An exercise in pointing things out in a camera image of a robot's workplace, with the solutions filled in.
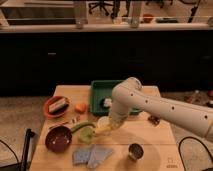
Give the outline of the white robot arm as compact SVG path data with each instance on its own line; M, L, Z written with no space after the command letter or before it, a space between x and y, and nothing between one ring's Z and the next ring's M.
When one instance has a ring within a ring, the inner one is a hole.
M109 110L112 129L120 128L130 110L137 108L213 143L212 108L151 96L141 89L142 84L135 77L127 78L112 89L112 106Z

